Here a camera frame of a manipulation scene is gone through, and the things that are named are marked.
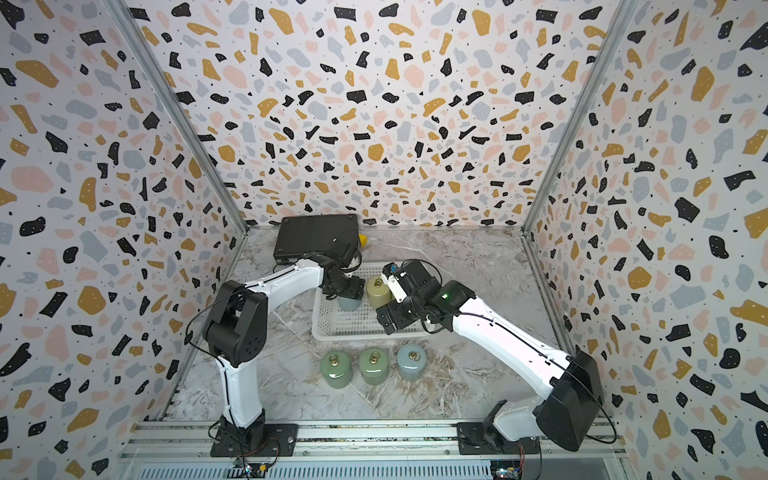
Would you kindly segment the white plastic basket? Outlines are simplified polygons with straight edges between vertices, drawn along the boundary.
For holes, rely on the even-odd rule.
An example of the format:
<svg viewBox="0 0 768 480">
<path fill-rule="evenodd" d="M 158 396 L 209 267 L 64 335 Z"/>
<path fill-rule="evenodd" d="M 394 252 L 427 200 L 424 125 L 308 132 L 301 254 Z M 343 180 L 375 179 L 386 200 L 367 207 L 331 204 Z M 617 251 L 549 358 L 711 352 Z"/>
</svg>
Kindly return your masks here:
<svg viewBox="0 0 768 480">
<path fill-rule="evenodd" d="M 366 293 L 356 309 L 347 311 L 340 307 L 337 299 L 328 300 L 320 288 L 315 290 L 311 330 L 313 337 L 321 342 L 400 340 L 427 335 L 419 323 L 386 334 Z"/>
</svg>

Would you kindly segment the green tea canister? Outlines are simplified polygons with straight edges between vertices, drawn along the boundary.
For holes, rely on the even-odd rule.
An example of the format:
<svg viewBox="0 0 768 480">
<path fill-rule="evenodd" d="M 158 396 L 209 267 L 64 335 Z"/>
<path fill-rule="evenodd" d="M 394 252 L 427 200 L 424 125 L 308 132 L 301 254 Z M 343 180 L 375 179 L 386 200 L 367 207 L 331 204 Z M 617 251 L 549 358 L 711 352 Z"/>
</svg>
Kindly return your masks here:
<svg viewBox="0 0 768 480">
<path fill-rule="evenodd" d="M 342 389 L 352 380 L 351 358 L 342 350 L 329 351 L 320 362 L 320 371 L 331 388 Z"/>
<path fill-rule="evenodd" d="M 388 353 L 380 347 L 367 348 L 358 358 L 358 368 L 365 383 L 372 386 L 381 385 L 389 376 Z"/>
</svg>

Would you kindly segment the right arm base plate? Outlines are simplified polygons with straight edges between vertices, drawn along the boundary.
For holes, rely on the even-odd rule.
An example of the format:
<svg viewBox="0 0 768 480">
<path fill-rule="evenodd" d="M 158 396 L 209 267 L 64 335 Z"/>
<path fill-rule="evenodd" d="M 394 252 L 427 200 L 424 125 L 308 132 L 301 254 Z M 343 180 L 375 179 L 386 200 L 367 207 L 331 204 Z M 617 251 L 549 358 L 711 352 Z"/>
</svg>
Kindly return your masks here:
<svg viewBox="0 0 768 480">
<path fill-rule="evenodd" d="M 510 441 L 493 425 L 483 422 L 459 422 L 456 435 L 461 455 L 538 455 L 541 452 L 537 439 Z"/>
</svg>

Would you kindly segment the blue tea canister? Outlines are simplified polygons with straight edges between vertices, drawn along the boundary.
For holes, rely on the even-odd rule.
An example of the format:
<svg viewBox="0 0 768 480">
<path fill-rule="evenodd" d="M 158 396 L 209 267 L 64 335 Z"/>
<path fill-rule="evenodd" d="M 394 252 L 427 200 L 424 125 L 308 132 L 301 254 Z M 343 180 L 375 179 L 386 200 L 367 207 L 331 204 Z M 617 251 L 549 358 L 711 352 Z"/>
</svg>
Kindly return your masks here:
<svg viewBox="0 0 768 480">
<path fill-rule="evenodd" d="M 358 309 L 362 304 L 362 296 L 356 297 L 344 297 L 339 296 L 337 298 L 339 308 L 342 311 L 354 311 Z"/>
<path fill-rule="evenodd" d="M 398 372 L 405 381 L 419 380 L 427 365 L 427 354 L 424 348 L 416 343 L 408 343 L 399 348 L 396 355 Z"/>
</svg>

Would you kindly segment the blue tea canister front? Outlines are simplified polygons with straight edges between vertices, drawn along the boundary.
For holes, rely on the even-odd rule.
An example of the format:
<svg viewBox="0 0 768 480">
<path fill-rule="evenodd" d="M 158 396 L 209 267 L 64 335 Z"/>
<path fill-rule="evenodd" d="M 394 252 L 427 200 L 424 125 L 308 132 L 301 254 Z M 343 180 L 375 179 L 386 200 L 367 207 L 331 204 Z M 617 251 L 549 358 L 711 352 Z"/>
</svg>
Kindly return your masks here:
<svg viewBox="0 0 768 480">
<path fill-rule="evenodd" d="M 416 343 L 408 343 L 399 348 L 396 355 L 398 372 L 405 381 L 419 380 L 427 365 L 427 354 L 424 348 Z"/>
</svg>

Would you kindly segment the yellow-green tea canister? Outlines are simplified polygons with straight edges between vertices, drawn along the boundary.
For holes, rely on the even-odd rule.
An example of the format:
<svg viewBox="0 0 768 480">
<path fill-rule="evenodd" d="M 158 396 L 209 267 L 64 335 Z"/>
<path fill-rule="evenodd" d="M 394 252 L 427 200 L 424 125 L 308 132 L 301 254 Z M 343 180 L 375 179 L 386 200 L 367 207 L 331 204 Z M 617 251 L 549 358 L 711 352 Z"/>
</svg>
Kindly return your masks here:
<svg viewBox="0 0 768 480">
<path fill-rule="evenodd" d="M 372 277 L 366 282 L 366 295 L 371 308 L 374 310 L 394 299 L 386 282 L 380 276 Z"/>
</svg>

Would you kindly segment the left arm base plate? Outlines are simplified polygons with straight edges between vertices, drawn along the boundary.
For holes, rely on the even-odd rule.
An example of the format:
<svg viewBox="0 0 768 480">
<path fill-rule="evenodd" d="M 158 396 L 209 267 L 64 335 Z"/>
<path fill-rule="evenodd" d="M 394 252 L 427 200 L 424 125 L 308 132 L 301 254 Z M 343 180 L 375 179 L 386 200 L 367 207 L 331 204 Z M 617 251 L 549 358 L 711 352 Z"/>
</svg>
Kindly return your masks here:
<svg viewBox="0 0 768 480">
<path fill-rule="evenodd" d="M 236 427 L 223 417 L 210 449 L 214 458 L 290 457 L 293 455 L 299 425 L 295 423 L 266 423 L 257 420 L 247 428 Z"/>
</svg>

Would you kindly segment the blue tea canister back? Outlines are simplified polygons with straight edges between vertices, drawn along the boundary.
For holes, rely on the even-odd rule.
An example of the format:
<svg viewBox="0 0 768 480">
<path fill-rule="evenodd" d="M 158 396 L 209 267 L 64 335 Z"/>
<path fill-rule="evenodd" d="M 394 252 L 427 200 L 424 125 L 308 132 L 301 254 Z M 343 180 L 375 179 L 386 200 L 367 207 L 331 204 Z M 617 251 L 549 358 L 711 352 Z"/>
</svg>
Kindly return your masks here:
<svg viewBox="0 0 768 480">
<path fill-rule="evenodd" d="M 356 297 L 344 297 L 339 296 L 337 298 L 339 308 L 342 311 L 354 311 L 358 309 L 362 304 L 362 296 Z"/>
</svg>

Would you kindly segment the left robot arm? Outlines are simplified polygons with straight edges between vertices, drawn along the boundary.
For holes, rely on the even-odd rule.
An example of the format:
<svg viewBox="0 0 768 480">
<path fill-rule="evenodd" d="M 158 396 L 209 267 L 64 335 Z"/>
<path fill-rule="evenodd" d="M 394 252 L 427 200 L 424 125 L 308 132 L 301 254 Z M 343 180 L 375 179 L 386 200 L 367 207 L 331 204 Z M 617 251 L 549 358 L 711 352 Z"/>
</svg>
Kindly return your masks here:
<svg viewBox="0 0 768 480">
<path fill-rule="evenodd" d="M 267 342 L 268 316 L 283 303 L 316 289 L 333 299 L 358 302 L 365 294 L 365 280 L 349 275 L 339 261 L 314 254 L 261 279 L 230 280 L 220 287 L 202 336 L 219 363 L 225 426 L 241 433 L 264 422 L 256 358 Z"/>
</svg>

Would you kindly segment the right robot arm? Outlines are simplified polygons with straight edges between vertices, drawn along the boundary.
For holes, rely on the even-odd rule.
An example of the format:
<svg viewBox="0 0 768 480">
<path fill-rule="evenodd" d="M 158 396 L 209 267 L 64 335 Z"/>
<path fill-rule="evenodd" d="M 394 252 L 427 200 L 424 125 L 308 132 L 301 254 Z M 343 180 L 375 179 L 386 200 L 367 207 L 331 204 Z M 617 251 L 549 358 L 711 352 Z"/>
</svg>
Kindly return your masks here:
<svg viewBox="0 0 768 480">
<path fill-rule="evenodd" d="M 595 359 L 569 354 L 518 328 L 466 285 L 441 283 L 420 260 L 388 263 L 382 282 L 392 301 L 377 308 L 379 324 L 393 334 L 413 323 L 464 337 L 512 369 L 533 390 L 532 397 L 498 402 L 482 422 L 482 443 L 494 451 L 523 438 L 546 437 L 575 452 L 603 407 Z"/>
</svg>

